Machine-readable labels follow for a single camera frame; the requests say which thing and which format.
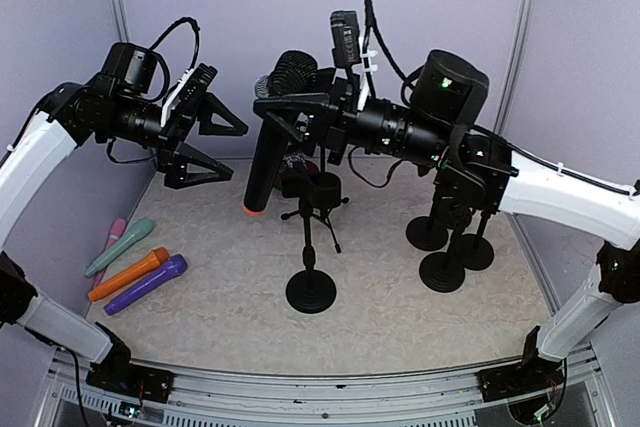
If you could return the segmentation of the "teal toy microphone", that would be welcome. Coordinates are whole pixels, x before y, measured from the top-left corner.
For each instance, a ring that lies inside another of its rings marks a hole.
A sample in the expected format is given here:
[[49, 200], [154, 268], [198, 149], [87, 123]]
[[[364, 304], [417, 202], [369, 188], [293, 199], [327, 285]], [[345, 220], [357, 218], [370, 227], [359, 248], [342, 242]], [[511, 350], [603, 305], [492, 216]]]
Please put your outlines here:
[[106, 269], [129, 248], [148, 236], [154, 227], [155, 222], [151, 219], [141, 219], [131, 224], [128, 230], [113, 245], [97, 256], [85, 268], [84, 276], [90, 278]]

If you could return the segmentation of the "black stand for teal mic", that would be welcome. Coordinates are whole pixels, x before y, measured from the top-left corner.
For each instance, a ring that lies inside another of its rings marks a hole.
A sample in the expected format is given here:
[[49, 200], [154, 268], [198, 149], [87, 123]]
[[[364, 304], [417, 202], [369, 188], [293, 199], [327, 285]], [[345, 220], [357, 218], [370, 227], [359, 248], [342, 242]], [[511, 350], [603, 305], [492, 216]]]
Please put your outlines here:
[[491, 213], [483, 211], [476, 233], [462, 235], [457, 243], [455, 248], [456, 257], [468, 270], [486, 270], [494, 261], [493, 246], [484, 237], [491, 216]]

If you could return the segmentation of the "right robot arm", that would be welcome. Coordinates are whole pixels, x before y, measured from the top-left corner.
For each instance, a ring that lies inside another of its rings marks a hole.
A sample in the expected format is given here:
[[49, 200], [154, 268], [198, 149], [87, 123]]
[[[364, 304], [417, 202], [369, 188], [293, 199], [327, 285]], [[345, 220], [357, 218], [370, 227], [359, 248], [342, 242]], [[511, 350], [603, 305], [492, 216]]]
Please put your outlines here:
[[520, 151], [471, 125], [486, 100], [489, 81], [464, 59], [430, 52], [409, 107], [369, 98], [350, 110], [319, 87], [316, 60], [283, 53], [268, 77], [268, 94], [254, 103], [262, 126], [243, 201], [262, 213], [289, 143], [309, 142], [341, 155], [361, 147], [435, 169], [437, 198], [450, 197], [490, 216], [530, 215], [600, 237], [604, 244], [582, 288], [526, 338], [511, 380], [535, 389], [592, 330], [625, 303], [639, 272], [639, 192], [570, 170]]

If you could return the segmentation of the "orange toy microphone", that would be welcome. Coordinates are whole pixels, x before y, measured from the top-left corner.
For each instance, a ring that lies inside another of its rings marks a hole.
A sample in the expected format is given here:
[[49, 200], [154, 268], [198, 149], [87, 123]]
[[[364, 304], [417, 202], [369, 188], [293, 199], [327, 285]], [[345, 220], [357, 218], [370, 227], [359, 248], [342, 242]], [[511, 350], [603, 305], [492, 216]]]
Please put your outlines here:
[[93, 288], [88, 293], [91, 302], [99, 301], [132, 282], [141, 279], [145, 275], [159, 268], [169, 259], [170, 255], [166, 248], [160, 247], [152, 250], [146, 257], [139, 262], [131, 265], [127, 269], [111, 277], [107, 281]]

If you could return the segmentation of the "black stand for orange mic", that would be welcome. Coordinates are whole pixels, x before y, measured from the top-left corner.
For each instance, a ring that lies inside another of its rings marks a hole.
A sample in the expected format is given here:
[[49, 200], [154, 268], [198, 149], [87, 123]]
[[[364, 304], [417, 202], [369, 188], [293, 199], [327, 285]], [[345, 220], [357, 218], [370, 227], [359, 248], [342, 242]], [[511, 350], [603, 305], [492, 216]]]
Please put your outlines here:
[[449, 238], [448, 229], [438, 219], [438, 208], [443, 200], [443, 192], [437, 187], [432, 199], [428, 216], [419, 216], [412, 219], [406, 227], [406, 238], [415, 248], [433, 252], [443, 248]]

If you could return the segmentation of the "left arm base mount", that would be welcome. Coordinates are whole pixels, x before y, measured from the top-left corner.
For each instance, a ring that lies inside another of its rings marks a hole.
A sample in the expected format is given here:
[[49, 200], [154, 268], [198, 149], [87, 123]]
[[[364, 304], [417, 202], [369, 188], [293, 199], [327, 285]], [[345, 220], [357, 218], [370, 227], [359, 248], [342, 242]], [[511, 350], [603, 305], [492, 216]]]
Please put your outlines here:
[[166, 404], [174, 383], [168, 370], [127, 363], [121, 366], [93, 364], [86, 383], [105, 391]]

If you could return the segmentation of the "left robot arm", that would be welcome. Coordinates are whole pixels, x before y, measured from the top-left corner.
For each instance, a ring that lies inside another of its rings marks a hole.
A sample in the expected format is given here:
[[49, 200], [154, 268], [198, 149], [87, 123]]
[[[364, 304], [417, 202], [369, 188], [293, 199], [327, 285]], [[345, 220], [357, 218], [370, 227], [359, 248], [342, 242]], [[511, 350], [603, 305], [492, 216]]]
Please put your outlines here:
[[[175, 87], [147, 98], [157, 69], [166, 63], [152, 48], [117, 42], [101, 69], [84, 84], [63, 83], [45, 94], [1, 161], [1, 240], [89, 140], [125, 140], [157, 154], [157, 169], [172, 189], [228, 181], [231, 168], [190, 146], [192, 129], [204, 136], [244, 136], [247, 125], [209, 87], [214, 67], [188, 68]], [[140, 371], [128, 346], [108, 328], [89, 322], [32, 283], [1, 253], [1, 321], [69, 351], [90, 374], [121, 392], [133, 390]]]

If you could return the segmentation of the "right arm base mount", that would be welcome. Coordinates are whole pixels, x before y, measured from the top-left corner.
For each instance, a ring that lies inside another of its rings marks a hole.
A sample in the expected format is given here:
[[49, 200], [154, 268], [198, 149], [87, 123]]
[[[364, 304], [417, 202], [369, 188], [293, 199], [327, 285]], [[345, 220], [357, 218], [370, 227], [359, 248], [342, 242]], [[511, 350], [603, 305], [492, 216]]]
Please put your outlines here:
[[566, 374], [561, 363], [524, 365], [514, 363], [483, 369], [477, 374], [479, 389], [484, 402], [517, 397], [560, 385]]

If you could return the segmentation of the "black microphone orange tip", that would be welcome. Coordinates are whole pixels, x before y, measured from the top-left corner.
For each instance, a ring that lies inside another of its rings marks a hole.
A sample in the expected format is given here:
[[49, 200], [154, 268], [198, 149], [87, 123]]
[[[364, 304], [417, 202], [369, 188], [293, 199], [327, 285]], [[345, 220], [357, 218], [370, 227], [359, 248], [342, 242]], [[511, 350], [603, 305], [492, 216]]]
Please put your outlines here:
[[[284, 52], [272, 72], [262, 76], [254, 85], [254, 113], [258, 114], [260, 101], [309, 92], [317, 69], [317, 61], [310, 54], [299, 50]], [[244, 211], [250, 216], [260, 216], [266, 208], [291, 139], [276, 122], [266, 115], [260, 114], [260, 117], [263, 121], [243, 200]]]

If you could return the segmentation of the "purple-head microphone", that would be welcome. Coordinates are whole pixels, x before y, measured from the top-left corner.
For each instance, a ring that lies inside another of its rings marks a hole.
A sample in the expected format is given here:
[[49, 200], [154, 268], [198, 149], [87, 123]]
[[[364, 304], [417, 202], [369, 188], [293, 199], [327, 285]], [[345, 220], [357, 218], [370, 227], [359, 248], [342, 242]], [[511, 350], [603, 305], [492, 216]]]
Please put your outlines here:
[[188, 263], [183, 255], [176, 254], [171, 256], [159, 268], [111, 300], [104, 307], [105, 313], [108, 316], [113, 316], [121, 312], [161, 285], [181, 276], [186, 272], [187, 268]]

